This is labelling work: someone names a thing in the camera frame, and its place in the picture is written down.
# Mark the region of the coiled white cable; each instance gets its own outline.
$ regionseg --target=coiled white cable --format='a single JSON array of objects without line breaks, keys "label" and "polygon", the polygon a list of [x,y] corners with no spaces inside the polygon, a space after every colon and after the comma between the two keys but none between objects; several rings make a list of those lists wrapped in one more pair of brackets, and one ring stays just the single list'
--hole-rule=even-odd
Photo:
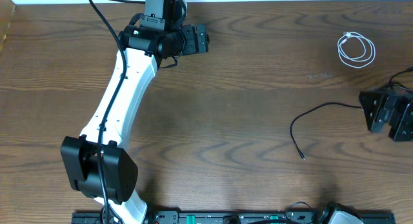
[{"label": "coiled white cable", "polygon": [[[363,45],[364,48],[364,53],[362,56],[359,57],[349,57],[343,50],[342,45],[347,42],[347,39],[350,39],[352,37],[355,37],[360,41],[360,43]],[[366,49],[366,41],[368,45],[370,46],[370,56],[366,57],[367,49]],[[371,40],[368,38],[364,37],[363,35],[357,33],[357,32],[344,32],[343,36],[338,39],[337,42],[337,48],[338,48],[338,56],[340,57],[341,62],[343,62],[347,66],[351,66],[352,68],[363,68],[373,62],[373,60],[376,58],[376,47],[374,47],[374,44]],[[354,62],[354,63],[363,63],[367,62],[364,65],[361,66],[354,66],[349,63],[347,63],[344,59]]]}]

